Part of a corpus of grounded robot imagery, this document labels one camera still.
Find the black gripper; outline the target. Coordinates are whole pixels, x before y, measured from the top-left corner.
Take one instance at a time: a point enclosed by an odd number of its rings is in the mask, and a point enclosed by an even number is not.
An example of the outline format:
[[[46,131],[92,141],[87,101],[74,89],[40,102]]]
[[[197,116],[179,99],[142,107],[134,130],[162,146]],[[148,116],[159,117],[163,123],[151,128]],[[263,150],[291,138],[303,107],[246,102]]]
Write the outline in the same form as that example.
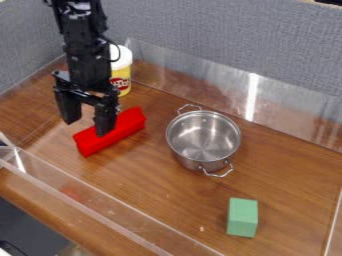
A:
[[[110,83],[110,45],[67,53],[68,70],[56,70],[54,92],[60,116],[67,124],[82,118],[82,104],[95,107],[96,136],[106,136],[118,118],[118,90]]]

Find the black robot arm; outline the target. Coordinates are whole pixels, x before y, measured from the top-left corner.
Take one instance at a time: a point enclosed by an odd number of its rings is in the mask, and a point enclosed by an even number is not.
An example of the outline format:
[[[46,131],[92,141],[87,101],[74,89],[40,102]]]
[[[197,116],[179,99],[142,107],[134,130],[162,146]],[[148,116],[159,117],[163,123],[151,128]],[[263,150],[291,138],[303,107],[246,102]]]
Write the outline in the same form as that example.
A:
[[[95,108],[95,129],[99,137],[114,129],[119,113],[119,89],[111,84],[111,39],[100,0],[43,0],[52,8],[64,38],[67,71],[56,70],[55,99],[62,118],[72,124],[82,118],[82,104]]]

